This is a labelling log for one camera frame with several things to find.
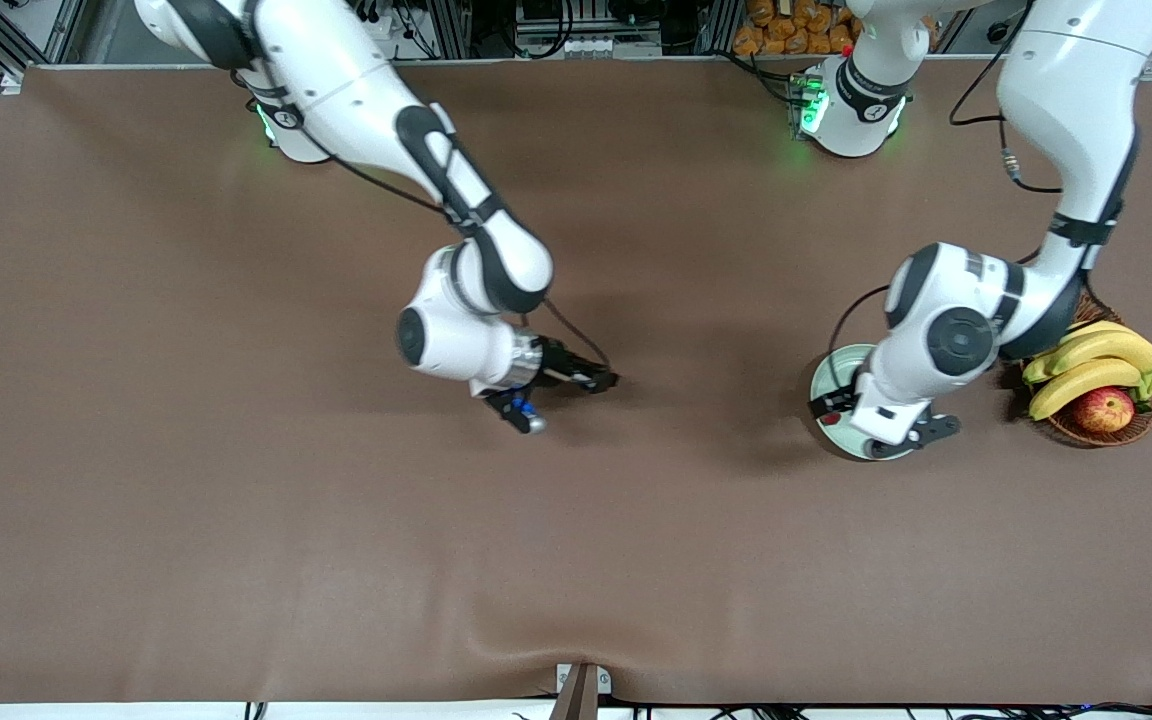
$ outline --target white plate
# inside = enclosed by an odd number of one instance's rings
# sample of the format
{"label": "white plate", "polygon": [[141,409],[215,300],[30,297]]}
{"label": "white plate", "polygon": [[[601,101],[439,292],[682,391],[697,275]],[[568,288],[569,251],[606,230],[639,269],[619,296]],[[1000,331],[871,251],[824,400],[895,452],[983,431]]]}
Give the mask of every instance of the white plate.
{"label": "white plate", "polygon": [[[841,382],[850,382],[851,377],[856,373],[856,369],[861,367],[861,364],[864,363],[865,357],[869,357],[869,353],[873,348],[872,344],[858,343],[840,347],[833,351],[831,357],[838,363],[838,379]],[[829,357],[820,361],[817,372],[812,374],[812,397],[819,397],[824,393],[838,389],[838,385],[833,382],[833,374],[829,373]],[[870,438],[859,430],[851,427],[851,414],[842,414],[842,420],[838,420],[838,424],[826,425],[821,420],[817,420],[817,425],[820,425],[820,432],[829,441],[841,447],[847,454],[861,457],[861,460],[873,460],[865,452],[865,446],[867,446]],[[892,455],[887,460],[904,457],[910,452],[914,450],[901,452],[900,455]]]}

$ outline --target yellow banana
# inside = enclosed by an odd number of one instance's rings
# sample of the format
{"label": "yellow banana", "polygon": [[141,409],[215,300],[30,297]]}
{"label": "yellow banana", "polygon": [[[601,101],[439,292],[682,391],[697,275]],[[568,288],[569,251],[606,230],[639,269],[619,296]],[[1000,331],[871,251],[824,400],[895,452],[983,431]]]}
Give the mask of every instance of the yellow banana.
{"label": "yellow banana", "polygon": [[1092,323],[1091,325],[1084,325],[1084,327],[1082,328],[1078,328],[1078,324],[1075,323],[1074,325],[1070,325],[1070,327],[1075,327],[1077,329],[1074,332],[1066,333],[1064,338],[1060,338],[1060,343],[1056,347],[1060,347],[1061,344],[1064,344],[1066,342],[1069,342],[1075,338],[1082,338],[1084,336],[1084,334],[1098,333],[1101,331],[1119,331],[1124,333],[1138,334],[1132,328],[1129,328],[1126,325],[1113,323],[1112,320],[1097,320],[1097,323]]}
{"label": "yellow banana", "polygon": [[1060,376],[1097,357],[1119,357],[1143,374],[1152,373],[1152,343],[1138,334],[1119,331],[1087,333],[1061,344],[1044,363],[1044,370]]}
{"label": "yellow banana", "polygon": [[1108,386],[1139,387],[1140,384],[1140,371],[1128,361],[1117,357],[1092,359],[1043,386],[1029,404],[1029,416],[1034,420],[1043,420],[1061,407],[1069,406],[1083,393]]}
{"label": "yellow banana", "polygon": [[1052,357],[1055,357],[1055,353],[1044,353],[1031,359],[1029,364],[1025,365],[1025,372],[1020,374],[1020,379],[1023,379],[1025,384],[1046,382],[1052,379],[1052,373],[1048,372],[1048,366],[1051,365]]}
{"label": "yellow banana", "polygon": [[1053,377],[1056,377],[1056,373],[1052,372],[1052,359],[1062,350],[1062,348],[1064,348],[1066,343],[1070,342],[1075,338],[1083,338],[1087,336],[1087,334],[1111,331],[1139,338],[1139,334],[1137,334],[1137,332],[1132,328],[1113,323],[1112,320],[1097,320],[1097,323],[1083,325],[1083,327],[1078,327],[1078,324],[1075,323],[1074,325],[1070,325],[1070,327],[1077,329],[1066,333],[1064,338],[1060,338],[1060,343],[1056,344],[1056,347],[1051,348],[1051,350],[1047,350],[1046,353],[1039,353],[1025,365],[1023,378],[1026,384],[1047,382]]}

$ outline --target apple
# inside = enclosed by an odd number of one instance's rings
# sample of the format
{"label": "apple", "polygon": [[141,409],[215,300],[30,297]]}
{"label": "apple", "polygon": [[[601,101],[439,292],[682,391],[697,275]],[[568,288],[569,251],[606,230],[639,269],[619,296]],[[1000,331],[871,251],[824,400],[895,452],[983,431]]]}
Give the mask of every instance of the apple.
{"label": "apple", "polygon": [[1074,420],[1092,433],[1116,433],[1135,418],[1132,396],[1116,387],[1101,387],[1074,401]]}

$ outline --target wicker basket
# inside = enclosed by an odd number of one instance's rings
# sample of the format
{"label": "wicker basket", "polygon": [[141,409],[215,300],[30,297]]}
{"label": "wicker basket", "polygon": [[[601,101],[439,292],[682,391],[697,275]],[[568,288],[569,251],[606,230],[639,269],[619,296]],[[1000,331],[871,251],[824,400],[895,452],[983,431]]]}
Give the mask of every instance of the wicker basket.
{"label": "wicker basket", "polygon": [[[1115,313],[1114,310],[1101,310],[1086,293],[1083,293],[1083,297],[1079,297],[1078,301],[1078,310],[1074,313],[1074,321],[1091,323],[1092,320],[1112,320],[1113,323],[1126,325],[1123,318]],[[1021,364],[1021,370],[1024,370],[1024,363]],[[1030,386],[1029,391],[1030,395],[1033,395],[1037,388]],[[1055,434],[1056,439],[1075,447],[1119,447],[1138,441],[1138,439],[1145,437],[1149,430],[1152,429],[1152,397],[1149,399],[1149,406],[1151,406],[1149,410],[1140,410],[1138,407],[1137,414],[1128,423],[1128,427],[1121,429],[1116,433],[1091,433],[1081,429],[1074,419],[1071,406],[1061,407],[1060,410],[1056,410],[1056,414],[1047,418],[1047,423],[1044,425],[1055,430],[1053,434]]]}

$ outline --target brown tablecloth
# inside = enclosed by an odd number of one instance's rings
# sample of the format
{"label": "brown tablecloth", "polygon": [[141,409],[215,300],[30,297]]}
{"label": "brown tablecloth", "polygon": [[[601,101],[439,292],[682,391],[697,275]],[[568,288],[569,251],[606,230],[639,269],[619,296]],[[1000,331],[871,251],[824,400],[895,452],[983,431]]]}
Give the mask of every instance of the brown tablecloth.
{"label": "brown tablecloth", "polygon": [[[0,101],[0,702],[518,696],[571,660],[639,702],[1152,702],[1152,437],[1070,450],[995,376],[889,464],[806,418],[832,324],[907,253],[1043,236],[995,128],[946,126],[978,67],[927,63],[854,161],[729,65],[404,70],[626,373],[539,396],[536,438],[399,359],[442,219],[267,150],[222,73],[29,73]],[[1094,279],[1152,338],[1152,83],[1138,114]],[[881,334],[874,302],[844,341]]]}

